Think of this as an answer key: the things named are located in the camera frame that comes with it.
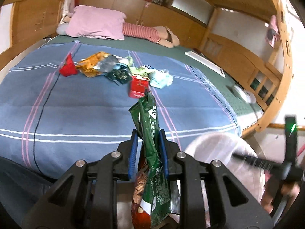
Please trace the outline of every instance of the red box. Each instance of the red box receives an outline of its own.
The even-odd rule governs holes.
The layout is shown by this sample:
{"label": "red box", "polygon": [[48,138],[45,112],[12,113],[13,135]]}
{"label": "red box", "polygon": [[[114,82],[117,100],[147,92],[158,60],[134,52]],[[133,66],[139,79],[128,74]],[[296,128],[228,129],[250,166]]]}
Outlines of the red box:
{"label": "red box", "polygon": [[145,89],[149,90],[149,78],[139,75],[133,75],[130,82],[129,96],[139,99],[145,95]]}

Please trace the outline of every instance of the frosted window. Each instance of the frosted window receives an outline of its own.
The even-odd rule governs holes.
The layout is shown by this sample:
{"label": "frosted window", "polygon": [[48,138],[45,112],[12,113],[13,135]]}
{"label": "frosted window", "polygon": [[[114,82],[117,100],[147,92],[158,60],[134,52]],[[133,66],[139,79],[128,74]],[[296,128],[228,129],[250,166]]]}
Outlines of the frosted window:
{"label": "frosted window", "polygon": [[172,6],[188,13],[205,24],[208,24],[214,9],[205,0],[174,0]]}

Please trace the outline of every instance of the silver bolt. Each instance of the silver bolt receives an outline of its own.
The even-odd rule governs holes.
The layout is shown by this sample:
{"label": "silver bolt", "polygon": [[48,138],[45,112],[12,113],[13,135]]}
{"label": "silver bolt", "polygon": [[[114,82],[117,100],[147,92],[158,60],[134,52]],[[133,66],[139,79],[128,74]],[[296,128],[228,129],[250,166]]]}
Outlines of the silver bolt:
{"label": "silver bolt", "polygon": [[121,153],[119,151],[114,151],[113,153],[111,153],[111,156],[114,158],[118,158],[120,157]]}
{"label": "silver bolt", "polygon": [[177,153],[177,157],[178,157],[178,158],[185,158],[185,157],[186,157],[186,154],[185,154],[185,152],[183,152],[183,151],[179,151],[179,152]]}
{"label": "silver bolt", "polygon": [[222,163],[219,161],[219,160],[213,160],[212,164],[215,166],[215,167],[220,167],[222,165]]}
{"label": "silver bolt", "polygon": [[85,165],[85,161],[84,160],[78,160],[76,161],[76,166],[77,167],[83,167]]}

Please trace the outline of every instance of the pink pillow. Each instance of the pink pillow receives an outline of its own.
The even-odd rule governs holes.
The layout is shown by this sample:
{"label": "pink pillow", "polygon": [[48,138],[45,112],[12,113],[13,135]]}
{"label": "pink pillow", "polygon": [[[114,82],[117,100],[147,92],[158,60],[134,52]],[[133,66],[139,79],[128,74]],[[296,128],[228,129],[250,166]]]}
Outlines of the pink pillow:
{"label": "pink pillow", "polygon": [[122,12],[79,5],[66,30],[71,37],[123,40],[123,23],[126,15]]}

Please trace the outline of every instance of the green snack bag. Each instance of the green snack bag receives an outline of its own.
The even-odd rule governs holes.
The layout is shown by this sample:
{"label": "green snack bag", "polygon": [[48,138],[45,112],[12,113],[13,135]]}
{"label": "green snack bag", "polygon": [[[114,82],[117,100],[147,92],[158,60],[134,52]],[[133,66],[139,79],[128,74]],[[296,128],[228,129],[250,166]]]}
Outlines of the green snack bag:
{"label": "green snack bag", "polygon": [[129,111],[139,136],[143,139],[142,155],[145,160],[140,159],[140,172],[143,174],[145,170],[147,175],[139,205],[150,215],[150,227],[155,227],[171,213],[171,199],[170,183],[165,179],[158,147],[159,122],[154,96],[147,92]]}

